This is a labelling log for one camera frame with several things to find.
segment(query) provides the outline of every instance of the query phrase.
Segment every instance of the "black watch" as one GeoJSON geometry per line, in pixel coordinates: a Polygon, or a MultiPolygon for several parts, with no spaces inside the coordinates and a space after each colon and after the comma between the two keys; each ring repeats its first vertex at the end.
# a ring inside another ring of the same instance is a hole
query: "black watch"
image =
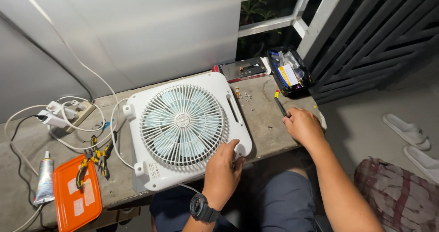
{"type": "Polygon", "coordinates": [[[207,204],[206,196],[196,193],[190,201],[190,214],[195,220],[213,223],[220,213],[207,204]]]}

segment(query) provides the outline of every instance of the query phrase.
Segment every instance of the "electrical outlet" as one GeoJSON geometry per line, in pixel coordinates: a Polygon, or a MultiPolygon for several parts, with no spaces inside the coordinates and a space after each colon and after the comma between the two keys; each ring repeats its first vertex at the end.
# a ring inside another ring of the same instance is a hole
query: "electrical outlet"
{"type": "MultiPolygon", "coordinates": [[[[87,101],[83,101],[81,103],[87,106],[87,108],[85,110],[76,109],[76,113],[78,113],[78,117],[70,121],[70,123],[75,127],[78,127],[85,120],[85,118],[87,118],[91,114],[91,112],[93,112],[93,110],[96,108],[95,106],[93,106],[91,103],[87,101]]],[[[63,130],[66,131],[68,134],[71,134],[73,133],[75,128],[67,126],[63,128],[63,130]]]]}

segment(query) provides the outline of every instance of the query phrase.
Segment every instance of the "fan label sticker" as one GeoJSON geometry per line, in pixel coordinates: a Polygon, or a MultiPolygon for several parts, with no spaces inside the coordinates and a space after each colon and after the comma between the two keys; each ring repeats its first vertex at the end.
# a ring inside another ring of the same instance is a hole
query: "fan label sticker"
{"type": "Polygon", "coordinates": [[[160,177],[157,163],[149,163],[148,168],[149,168],[149,176],[151,177],[151,179],[156,179],[160,177]]]}

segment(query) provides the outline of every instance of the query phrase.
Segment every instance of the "white fan housing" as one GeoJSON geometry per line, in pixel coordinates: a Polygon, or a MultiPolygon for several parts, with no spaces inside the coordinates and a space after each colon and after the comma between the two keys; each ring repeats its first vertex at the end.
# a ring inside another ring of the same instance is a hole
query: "white fan housing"
{"type": "Polygon", "coordinates": [[[236,159],[252,149],[234,93],[218,72],[136,93],[123,112],[137,159],[134,170],[148,190],[204,174],[220,143],[239,139],[236,159]]]}

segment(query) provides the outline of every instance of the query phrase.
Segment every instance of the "orange lid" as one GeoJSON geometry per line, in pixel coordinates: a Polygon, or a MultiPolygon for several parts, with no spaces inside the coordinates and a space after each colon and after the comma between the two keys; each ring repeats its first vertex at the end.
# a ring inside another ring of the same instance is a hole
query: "orange lid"
{"type": "Polygon", "coordinates": [[[76,175],[85,155],[63,163],[54,171],[54,195],[58,230],[74,231],[97,218],[102,211],[101,192],[93,162],[88,162],[84,186],[76,187],[76,175]]]}

